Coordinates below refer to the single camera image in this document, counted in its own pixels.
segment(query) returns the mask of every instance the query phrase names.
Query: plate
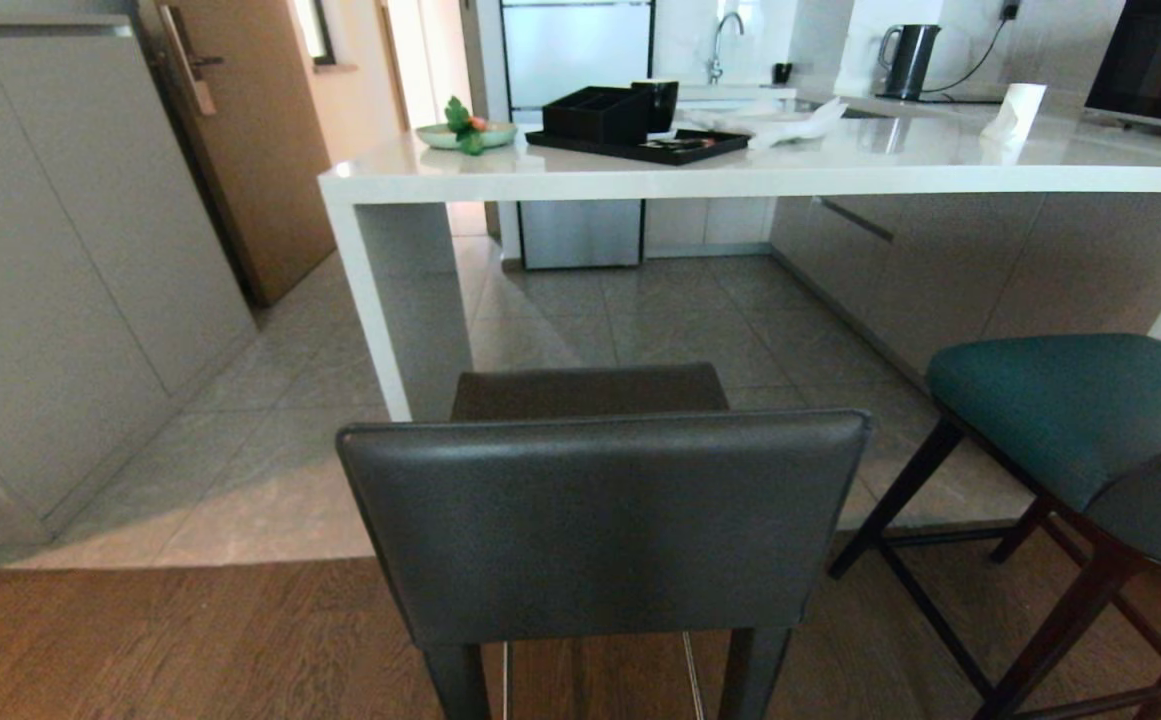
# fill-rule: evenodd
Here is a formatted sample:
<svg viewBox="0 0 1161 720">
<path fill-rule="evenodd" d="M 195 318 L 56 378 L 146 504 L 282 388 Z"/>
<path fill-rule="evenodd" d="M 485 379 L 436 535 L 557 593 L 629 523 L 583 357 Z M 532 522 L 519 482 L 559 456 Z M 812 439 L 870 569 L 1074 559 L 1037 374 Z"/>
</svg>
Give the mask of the plate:
<svg viewBox="0 0 1161 720">
<path fill-rule="evenodd" d="M 513 142 L 517 136 L 517 125 L 513 123 L 486 123 L 483 131 L 483 147 L 498 147 Z M 460 141 L 456 134 L 447 125 L 426 125 L 416 128 L 416 137 L 424 141 L 430 147 L 439 150 L 460 150 Z"/>
</svg>

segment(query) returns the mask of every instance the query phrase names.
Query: black cup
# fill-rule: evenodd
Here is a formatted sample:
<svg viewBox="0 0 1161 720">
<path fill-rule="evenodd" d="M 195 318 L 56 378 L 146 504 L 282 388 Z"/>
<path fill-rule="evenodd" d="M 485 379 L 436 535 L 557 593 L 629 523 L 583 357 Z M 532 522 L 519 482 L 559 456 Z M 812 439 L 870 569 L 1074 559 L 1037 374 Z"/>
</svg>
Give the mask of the black cup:
<svg viewBox="0 0 1161 720">
<path fill-rule="evenodd" d="M 673 110 L 677 108 L 677 81 L 649 81 L 633 82 L 632 86 L 639 91 L 647 91 L 652 94 L 652 113 L 647 123 L 648 132 L 668 132 L 673 127 Z"/>
<path fill-rule="evenodd" d="M 771 67 L 771 85 L 789 85 L 789 74 L 794 72 L 794 64 L 777 63 Z"/>
</svg>

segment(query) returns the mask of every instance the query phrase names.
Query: gray tile floor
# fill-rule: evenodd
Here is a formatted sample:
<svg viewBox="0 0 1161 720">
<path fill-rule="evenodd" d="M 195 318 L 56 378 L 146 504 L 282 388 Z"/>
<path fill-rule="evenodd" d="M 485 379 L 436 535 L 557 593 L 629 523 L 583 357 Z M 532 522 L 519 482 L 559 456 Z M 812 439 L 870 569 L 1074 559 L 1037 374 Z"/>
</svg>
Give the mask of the gray tile floor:
<svg viewBox="0 0 1161 720">
<path fill-rule="evenodd" d="M 717 367 L 736 409 L 864 406 L 878 418 L 842 527 L 858 525 L 936 413 L 776 264 L 651 260 L 637 269 L 506 274 L 486 237 L 456 239 L 478 369 Z M 260 337 L 48 546 L 0 566 L 111 568 L 370 555 L 332 437 L 387 420 L 338 255 L 260 318 Z M 962 447 L 909 524 L 1010 518 L 1029 496 Z"/>
</svg>

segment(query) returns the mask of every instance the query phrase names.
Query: window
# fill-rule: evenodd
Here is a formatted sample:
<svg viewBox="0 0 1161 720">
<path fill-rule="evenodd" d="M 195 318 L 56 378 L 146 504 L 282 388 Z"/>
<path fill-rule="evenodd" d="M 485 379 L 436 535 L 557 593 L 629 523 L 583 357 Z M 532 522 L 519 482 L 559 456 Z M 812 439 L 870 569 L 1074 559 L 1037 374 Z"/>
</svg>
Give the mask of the window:
<svg viewBox="0 0 1161 720">
<path fill-rule="evenodd" d="M 305 33 L 305 46 L 315 65 L 334 65 L 336 51 L 327 33 L 327 14 L 323 12 L 323 0 L 296 0 L 300 27 Z"/>
</svg>

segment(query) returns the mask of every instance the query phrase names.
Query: countertop leg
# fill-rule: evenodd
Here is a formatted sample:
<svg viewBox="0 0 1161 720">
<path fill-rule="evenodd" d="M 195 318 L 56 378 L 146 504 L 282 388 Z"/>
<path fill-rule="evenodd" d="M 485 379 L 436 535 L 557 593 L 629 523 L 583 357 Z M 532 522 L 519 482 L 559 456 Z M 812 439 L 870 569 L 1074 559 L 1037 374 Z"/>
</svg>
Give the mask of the countertop leg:
<svg viewBox="0 0 1161 720">
<path fill-rule="evenodd" d="M 446 422 L 474 366 L 447 208 L 327 203 L 389 418 Z"/>
</svg>

